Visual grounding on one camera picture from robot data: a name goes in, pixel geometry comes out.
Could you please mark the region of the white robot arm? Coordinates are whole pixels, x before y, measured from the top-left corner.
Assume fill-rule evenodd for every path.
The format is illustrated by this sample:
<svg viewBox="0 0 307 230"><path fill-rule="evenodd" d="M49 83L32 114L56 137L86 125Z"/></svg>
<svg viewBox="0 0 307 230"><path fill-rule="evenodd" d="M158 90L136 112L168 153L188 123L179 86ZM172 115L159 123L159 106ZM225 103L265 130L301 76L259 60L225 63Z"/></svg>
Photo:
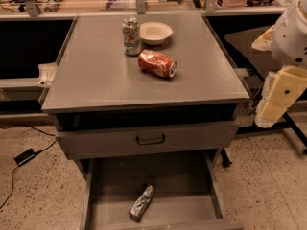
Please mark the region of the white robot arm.
<svg viewBox="0 0 307 230"><path fill-rule="evenodd" d="M256 107L255 124L272 127L307 89L307 0L294 0L253 43L252 47L272 51L282 64L269 72L263 83L261 100Z"/></svg>

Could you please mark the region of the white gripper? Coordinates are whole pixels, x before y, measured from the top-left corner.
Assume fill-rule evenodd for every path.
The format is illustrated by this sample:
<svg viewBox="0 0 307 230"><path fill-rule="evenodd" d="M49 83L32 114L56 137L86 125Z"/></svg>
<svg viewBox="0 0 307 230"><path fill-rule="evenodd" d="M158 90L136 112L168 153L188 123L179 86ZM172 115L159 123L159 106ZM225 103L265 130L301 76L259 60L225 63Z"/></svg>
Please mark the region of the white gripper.
<svg viewBox="0 0 307 230"><path fill-rule="evenodd" d="M286 66L277 73L269 72L265 78L261 100L256 107L255 124L272 127L307 89L307 69Z"/></svg>

